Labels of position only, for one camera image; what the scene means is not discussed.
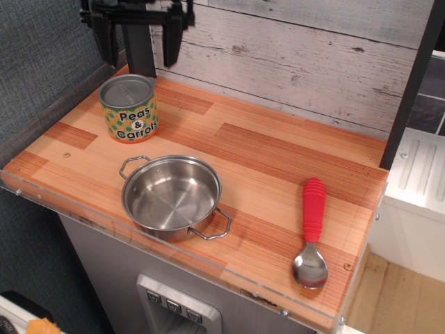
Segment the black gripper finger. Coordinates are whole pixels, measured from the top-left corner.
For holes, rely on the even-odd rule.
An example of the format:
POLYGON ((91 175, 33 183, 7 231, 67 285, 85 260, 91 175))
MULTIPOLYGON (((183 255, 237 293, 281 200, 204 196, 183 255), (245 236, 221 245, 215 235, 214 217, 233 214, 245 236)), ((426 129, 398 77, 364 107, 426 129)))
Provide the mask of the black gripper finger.
POLYGON ((170 20, 163 25, 163 64, 170 67, 177 62, 182 39, 179 20, 170 20))
POLYGON ((118 42, 115 25, 109 22, 95 22, 92 25, 93 35, 102 60, 112 67, 118 63, 118 42))

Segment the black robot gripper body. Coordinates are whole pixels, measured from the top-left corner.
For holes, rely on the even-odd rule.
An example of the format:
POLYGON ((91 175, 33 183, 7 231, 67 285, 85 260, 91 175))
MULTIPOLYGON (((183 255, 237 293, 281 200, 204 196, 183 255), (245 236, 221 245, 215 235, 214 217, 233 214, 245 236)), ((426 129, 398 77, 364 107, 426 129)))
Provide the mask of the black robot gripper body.
POLYGON ((93 20, 103 20, 106 24, 163 25, 169 20, 178 19, 184 26, 195 25, 193 1, 171 1, 166 10, 149 9, 155 1, 118 1, 111 5, 105 1, 81 1, 81 22, 92 26, 93 20))

